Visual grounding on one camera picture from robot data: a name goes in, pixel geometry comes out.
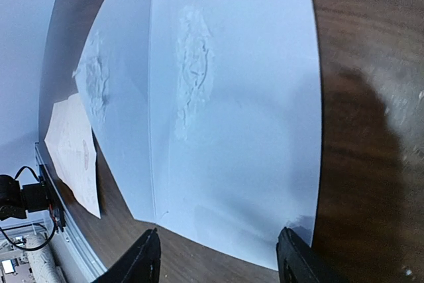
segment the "wooden table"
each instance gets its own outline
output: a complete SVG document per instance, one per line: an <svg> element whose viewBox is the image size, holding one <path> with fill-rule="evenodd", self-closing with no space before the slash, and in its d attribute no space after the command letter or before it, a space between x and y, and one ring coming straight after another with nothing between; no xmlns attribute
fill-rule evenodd
<svg viewBox="0 0 424 283"><path fill-rule="evenodd" d="M52 104L76 92L71 74L102 1L56 0L41 83L40 141ZM352 282L422 282L424 0L314 1L324 134L313 248ZM97 175L101 219L57 184L82 233L111 266L151 225L131 217L100 150ZM274 271L159 232L161 282L278 282ZM405 266L413 275L405 275Z"/></svg>

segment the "dark wood surface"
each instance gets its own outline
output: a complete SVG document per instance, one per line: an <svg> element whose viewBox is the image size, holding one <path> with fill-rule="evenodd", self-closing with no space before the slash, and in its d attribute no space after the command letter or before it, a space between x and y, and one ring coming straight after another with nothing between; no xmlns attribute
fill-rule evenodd
<svg viewBox="0 0 424 283"><path fill-rule="evenodd" d="M52 104L76 91L71 74L102 1L56 0L41 141ZM313 248L351 282L423 282L424 0L314 1L324 135ZM97 167L101 219L57 183L82 233L111 266L150 225L132 219L101 151ZM276 272L159 232L161 282L278 282Z"/></svg>

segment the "white paper sheet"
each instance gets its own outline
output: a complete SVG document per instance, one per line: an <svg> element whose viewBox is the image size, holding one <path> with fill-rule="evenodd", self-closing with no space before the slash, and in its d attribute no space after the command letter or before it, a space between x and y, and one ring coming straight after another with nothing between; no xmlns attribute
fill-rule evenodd
<svg viewBox="0 0 424 283"><path fill-rule="evenodd" d="M312 0L105 0L76 71L87 110L90 55L110 76L104 119L89 118L135 218L269 268L282 227L311 243Z"/></svg>
<svg viewBox="0 0 424 283"><path fill-rule="evenodd" d="M105 0L74 77L132 216L154 222L148 138L150 1Z"/></svg>
<svg viewBox="0 0 424 283"><path fill-rule="evenodd" d="M96 151L91 125L78 93L54 104L44 141L58 177L88 212L100 218Z"/></svg>

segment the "beige paper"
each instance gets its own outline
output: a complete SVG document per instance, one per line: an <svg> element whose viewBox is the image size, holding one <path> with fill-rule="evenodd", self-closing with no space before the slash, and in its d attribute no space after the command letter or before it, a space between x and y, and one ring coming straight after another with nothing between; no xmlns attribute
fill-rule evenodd
<svg viewBox="0 0 424 283"><path fill-rule="evenodd" d="M100 218L91 125L80 95L55 103L46 138L58 177L88 212Z"/></svg>

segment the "black cable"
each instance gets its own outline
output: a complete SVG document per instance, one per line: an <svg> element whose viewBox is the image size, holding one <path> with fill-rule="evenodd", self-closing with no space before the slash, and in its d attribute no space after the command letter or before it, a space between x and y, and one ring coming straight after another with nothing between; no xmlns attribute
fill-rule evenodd
<svg viewBox="0 0 424 283"><path fill-rule="evenodd" d="M57 230L58 227L56 225L56 222L54 222L53 219L52 219L52 221L53 221L53 231L50 234L49 238L47 238L47 240L44 243L42 243L41 245L39 245L38 247L35 247L35 248L24 248L24 247L20 247L16 243L14 243L12 240L10 240L10 238L7 236L6 232L1 227L0 227L0 231L5 236L6 240L8 240L8 242L11 245L13 245L15 248L17 248L19 250L22 250L22 251L26 251L26 252L34 252L34 251L37 251L37 250L40 250L40 249L44 248L53 239L54 233L56 232L56 230Z"/></svg>
<svg viewBox="0 0 424 283"><path fill-rule="evenodd" d="M23 167L21 167L20 170L18 170L18 172L16 173L16 176L15 176L15 180L18 179L18 177L22 174L22 172L25 170L25 168L28 168L31 171L32 175L34 176L35 180L37 182L40 182L40 178L38 178L35 171L31 167L28 167L28 166L23 166Z"/></svg>

